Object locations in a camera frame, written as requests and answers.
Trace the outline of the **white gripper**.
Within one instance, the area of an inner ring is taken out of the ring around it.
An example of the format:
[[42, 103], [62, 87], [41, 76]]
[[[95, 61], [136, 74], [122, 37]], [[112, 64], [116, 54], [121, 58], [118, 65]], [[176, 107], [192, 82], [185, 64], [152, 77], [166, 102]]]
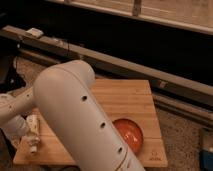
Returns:
[[22, 116], [16, 116], [1, 126], [9, 140], [20, 139], [29, 132], [29, 126]]

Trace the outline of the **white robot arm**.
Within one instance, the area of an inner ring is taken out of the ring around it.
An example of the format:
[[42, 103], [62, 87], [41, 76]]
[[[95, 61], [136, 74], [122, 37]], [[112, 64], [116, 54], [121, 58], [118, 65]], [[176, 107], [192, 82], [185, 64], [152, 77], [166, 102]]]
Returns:
[[51, 66], [0, 105], [0, 125], [38, 108], [81, 171], [145, 171], [91, 93], [94, 81], [94, 70], [82, 60]]

